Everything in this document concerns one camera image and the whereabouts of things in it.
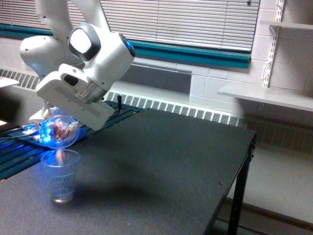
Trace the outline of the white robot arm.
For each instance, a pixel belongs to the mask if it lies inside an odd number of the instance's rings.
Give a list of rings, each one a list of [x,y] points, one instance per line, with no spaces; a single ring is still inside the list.
[[[99,130],[114,113],[102,101],[135,59],[133,45],[112,32],[98,0],[76,0],[85,22],[73,26],[66,0],[35,2],[39,20],[49,26],[52,36],[32,36],[22,41],[20,55],[40,78],[37,96],[43,108],[29,118],[41,122],[49,106],[93,130]]]

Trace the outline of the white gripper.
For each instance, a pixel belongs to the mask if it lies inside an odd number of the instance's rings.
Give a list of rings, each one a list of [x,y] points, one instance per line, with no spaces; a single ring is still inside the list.
[[[45,100],[43,118],[51,116],[51,105],[71,115],[93,130],[99,130],[114,113],[101,101],[104,90],[94,84],[82,70],[61,64],[37,86],[36,93]]]

